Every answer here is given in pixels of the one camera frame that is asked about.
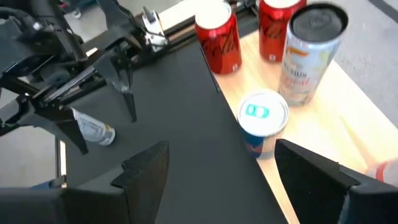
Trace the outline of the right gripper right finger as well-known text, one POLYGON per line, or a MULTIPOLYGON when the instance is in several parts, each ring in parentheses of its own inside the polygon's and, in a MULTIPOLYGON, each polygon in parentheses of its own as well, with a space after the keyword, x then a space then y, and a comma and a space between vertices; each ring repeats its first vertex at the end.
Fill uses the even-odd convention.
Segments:
POLYGON ((398 224, 398 187, 286 139, 275 161, 300 224, 398 224))

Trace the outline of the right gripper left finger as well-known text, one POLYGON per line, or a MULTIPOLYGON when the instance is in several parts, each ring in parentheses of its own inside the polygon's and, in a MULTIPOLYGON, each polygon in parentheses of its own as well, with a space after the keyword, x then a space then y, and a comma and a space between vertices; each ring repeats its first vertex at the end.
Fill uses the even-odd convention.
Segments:
POLYGON ((154 224, 168 171, 160 141, 78 187, 0 189, 0 224, 154 224))

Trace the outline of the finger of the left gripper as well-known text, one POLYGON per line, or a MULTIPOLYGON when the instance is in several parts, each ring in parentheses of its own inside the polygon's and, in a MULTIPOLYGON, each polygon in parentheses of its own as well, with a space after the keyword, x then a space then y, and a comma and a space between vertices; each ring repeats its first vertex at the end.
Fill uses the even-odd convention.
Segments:
POLYGON ((93 64, 93 68, 106 80, 109 86, 119 92, 120 100, 124 104, 125 113, 130 122, 136 122, 131 59, 121 52, 107 51, 93 64))
POLYGON ((78 149, 81 154, 88 153, 86 142, 83 139, 77 120, 70 109, 60 110, 50 107, 42 109, 31 108, 19 119, 18 124, 40 127, 52 133, 66 144, 78 149))

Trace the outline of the silver Celsius can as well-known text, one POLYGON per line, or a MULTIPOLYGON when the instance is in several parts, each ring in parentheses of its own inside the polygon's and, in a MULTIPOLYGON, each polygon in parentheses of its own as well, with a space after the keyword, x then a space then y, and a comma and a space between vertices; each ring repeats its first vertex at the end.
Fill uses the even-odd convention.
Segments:
POLYGON ((76 109, 72 109, 72 111, 84 140, 97 143, 100 146, 108 146, 113 143, 116 137, 114 128, 76 109))

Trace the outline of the white Celsius energy can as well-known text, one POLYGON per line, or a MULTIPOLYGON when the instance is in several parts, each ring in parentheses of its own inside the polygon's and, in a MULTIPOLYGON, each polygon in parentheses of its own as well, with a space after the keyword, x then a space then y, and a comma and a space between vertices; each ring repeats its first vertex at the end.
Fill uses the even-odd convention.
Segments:
POLYGON ((381 182, 398 187, 398 158, 382 162, 369 168, 366 175, 381 182))

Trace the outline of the red Coca-Cola Zero can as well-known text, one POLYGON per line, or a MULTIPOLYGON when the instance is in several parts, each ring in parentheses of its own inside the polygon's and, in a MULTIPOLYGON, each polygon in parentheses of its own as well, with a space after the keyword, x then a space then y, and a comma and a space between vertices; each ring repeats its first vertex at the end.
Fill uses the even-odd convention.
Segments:
POLYGON ((281 62, 287 24, 307 0, 259 0, 259 53, 264 60, 281 62))
POLYGON ((210 70, 219 75, 237 71, 241 64, 238 22, 224 0, 210 0, 195 14, 195 32, 210 70))

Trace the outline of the dark can white lid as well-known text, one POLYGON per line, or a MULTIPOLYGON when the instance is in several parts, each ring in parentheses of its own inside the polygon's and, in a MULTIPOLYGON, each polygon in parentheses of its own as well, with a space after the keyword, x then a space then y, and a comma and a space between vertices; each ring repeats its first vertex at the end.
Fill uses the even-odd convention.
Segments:
POLYGON ((261 89, 241 100, 236 118, 250 155, 268 159, 288 123, 289 107, 278 92, 261 89))

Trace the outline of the white Celsius Peach Vibe can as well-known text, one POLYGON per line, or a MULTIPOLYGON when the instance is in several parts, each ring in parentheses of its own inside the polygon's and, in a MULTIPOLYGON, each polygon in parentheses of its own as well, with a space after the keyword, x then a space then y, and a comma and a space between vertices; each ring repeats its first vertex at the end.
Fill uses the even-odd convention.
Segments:
POLYGON ((278 92, 289 105, 313 98, 348 26, 346 11, 315 2, 293 14, 287 24, 278 92))

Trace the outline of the wooden shelf black metal legs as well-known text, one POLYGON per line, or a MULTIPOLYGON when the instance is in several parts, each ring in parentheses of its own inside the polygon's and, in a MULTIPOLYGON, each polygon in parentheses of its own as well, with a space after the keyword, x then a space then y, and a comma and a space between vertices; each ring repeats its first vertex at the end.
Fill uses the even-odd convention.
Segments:
MULTIPOLYGON (((257 31, 242 37, 241 68, 215 77, 233 116, 246 95, 279 87, 281 66, 263 61, 258 43, 257 31)), ((336 62, 327 68, 309 104, 290 107, 280 136, 361 173, 398 158, 398 128, 336 62)))

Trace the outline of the silver metal bracket plate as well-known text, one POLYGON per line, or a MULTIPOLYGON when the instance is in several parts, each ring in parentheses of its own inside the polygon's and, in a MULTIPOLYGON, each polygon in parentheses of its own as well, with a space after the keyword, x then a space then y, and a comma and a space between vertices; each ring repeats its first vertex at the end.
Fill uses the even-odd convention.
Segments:
POLYGON ((148 10, 144 6, 142 21, 146 32, 146 44, 152 47, 153 52, 158 52, 169 44, 169 38, 164 34, 159 17, 154 10, 148 10))

